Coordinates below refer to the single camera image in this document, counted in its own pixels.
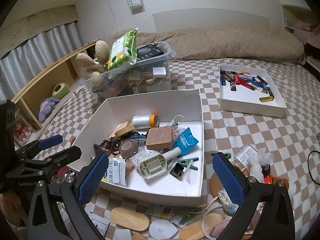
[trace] blue packet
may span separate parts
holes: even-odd
[[[194,146],[199,141],[193,137],[190,127],[185,129],[178,137],[178,140],[175,142],[174,147],[179,147],[181,150],[181,154],[178,157],[182,157],[186,155],[189,151],[192,150]]]

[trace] clear plastic storage bin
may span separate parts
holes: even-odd
[[[175,57],[176,53],[166,41],[157,43],[164,49],[163,55],[138,61],[134,65],[124,63],[98,77],[82,80],[81,83],[100,104],[107,98],[171,90],[169,57]]]

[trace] yellow ball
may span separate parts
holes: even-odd
[[[101,76],[100,72],[98,72],[98,71],[92,72],[91,75],[90,75],[90,78],[95,78],[95,80],[92,81],[92,84],[95,87],[101,86],[103,77]]]

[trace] metal bolt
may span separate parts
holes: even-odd
[[[284,187],[285,186],[285,183],[282,181],[282,180],[278,180],[278,185],[280,187]]]
[[[37,186],[38,186],[38,187],[41,187],[41,186],[43,186],[43,185],[44,185],[44,181],[43,181],[43,180],[38,181],[38,183],[37,183]]]
[[[254,176],[249,176],[248,181],[250,181],[251,183],[255,183],[257,182],[257,179]]]
[[[72,177],[72,176],[69,176],[69,177],[66,178],[66,182],[67,182],[67,183],[71,183],[71,182],[73,182],[74,180],[75,180],[75,178]]]

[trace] black cable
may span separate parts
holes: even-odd
[[[318,152],[318,151],[312,151],[312,152],[310,152],[310,153],[309,153],[309,156],[308,156],[308,161],[307,161],[308,170],[309,170],[309,174],[310,174],[310,177],[311,177],[312,181],[313,181],[314,183],[316,183],[317,185],[320,185],[320,183],[319,183],[319,182],[316,182],[316,181],[313,179],[312,175],[311,175],[310,166],[309,166],[309,158],[310,158],[310,155],[311,155],[312,153],[318,153],[318,154],[320,155],[320,152]]]

